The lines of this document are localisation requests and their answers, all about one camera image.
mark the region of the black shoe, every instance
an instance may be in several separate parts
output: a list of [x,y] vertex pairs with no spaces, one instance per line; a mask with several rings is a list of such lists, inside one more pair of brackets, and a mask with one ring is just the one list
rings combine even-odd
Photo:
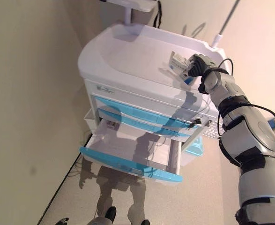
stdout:
[[142,221],[141,225],[150,225],[150,221],[145,219],[144,221]]
[[105,214],[105,218],[110,219],[113,222],[116,214],[117,214],[117,209],[114,206],[111,206],[107,210],[107,212]]

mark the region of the robotic arm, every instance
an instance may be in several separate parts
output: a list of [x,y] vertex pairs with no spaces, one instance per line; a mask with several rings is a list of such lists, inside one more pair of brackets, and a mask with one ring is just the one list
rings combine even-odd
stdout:
[[234,77],[207,56],[193,55],[187,71],[201,76],[200,93],[210,94],[225,130],[222,153],[240,167],[240,225],[275,225],[275,134],[260,111],[247,100]]

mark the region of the open drawer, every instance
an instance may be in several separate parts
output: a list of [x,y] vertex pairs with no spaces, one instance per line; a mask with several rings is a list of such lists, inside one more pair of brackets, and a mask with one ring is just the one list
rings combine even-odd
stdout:
[[89,161],[132,175],[181,182],[181,142],[102,119],[80,152]]

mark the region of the medical cart drawer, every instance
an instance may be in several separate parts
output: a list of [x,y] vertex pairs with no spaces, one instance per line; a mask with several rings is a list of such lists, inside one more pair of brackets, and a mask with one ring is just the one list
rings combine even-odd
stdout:
[[102,119],[80,152],[89,161],[132,175],[181,182],[181,142]]
[[159,115],[157,113],[142,110],[133,106],[129,106],[123,103],[112,101],[102,97],[95,97],[97,108],[105,110],[106,112],[112,112],[117,115],[122,115],[133,120],[140,121],[146,124],[153,125],[155,127],[172,130],[178,133],[183,133],[188,136],[198,128],[194,125],[189,128],[190,123],[179,121],[167,116]]
[[106,120],[113,121],[116,123],[125,123],[125,124],[130,125],[134,128],[144,130],[148,133],[154,133],[156,135],[163,135],[166,138],[171,138],[171,139],[174,139],[174,140],[177,140],[180,142],[185,142],[189,137],[189,135],[187,135],[187,134],[179,133],[179,132],[172,131],[172,130],[167,130],[162,127],[156,127],[151,124],[140,122],[140,121],[134,120],[132,118],[129,118],[129,117],[126,117],[123,115],[114,114],[114,113],[108,112],[103,109],[98,109],[98,113],[99,113],[100,118],[104,118]]

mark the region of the blue drawer trim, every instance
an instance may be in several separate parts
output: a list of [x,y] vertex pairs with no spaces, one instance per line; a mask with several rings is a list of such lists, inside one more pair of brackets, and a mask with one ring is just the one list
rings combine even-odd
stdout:
[[152,126],[152,125],[146,124],[146,123],[142,123],[142,122],[130,119],[130,118],[125,117],[125,116],[121,116],[121,115],[117,115],[117,114],[108,112],[108,111],[103,110],[103,109],[99,109],[99,110],[101,112],[105,113],[107,116],[110,116],[110,117],[116,119],[117,121],[126,123],[128,125],[131,125],[131,126],[143,129],[143,130],[153,132],[155,134],[170,135],[170,136],[176,136],[176,137],[178,137],[178,136],[188,137],[189,136],[187,134],[179,133],[179,132],[172,131],[172,130],[167,130],[167,129],[164,129],[164,128],[161,128],[161,127],[155,127],[155,126]]
[[150,177],[158,180],[166,180],[172,182],[182,182],[183,178],[179,175],[159,170],[151,166],[135,163],[123,158],[112,156],[106,153],[94,151],[89,148],[80,148],[80,152],[90,158],[93,158],[105,165],[122,170],[127,173],[134,173],[144,177]]
[[191,154],[194,154],[196,156],[202,156],[203,155],[202,137],[199,136],[185,151]]
[[153,112],[147,112],[145,110],[141,110],[132,106],[128,106],[122,103],[114,102],[105,98],[95,97],[100,102],[104,103],[119,112],[127,114],[129,116],[133,116],[139,118],[141,120],[145,120],[152,123],[162,124],[168,127],[175,127],[175,128],[187,128],[189,126],[188,123],[181,122],[179,120],[175,120],[166,116],[162,116]]

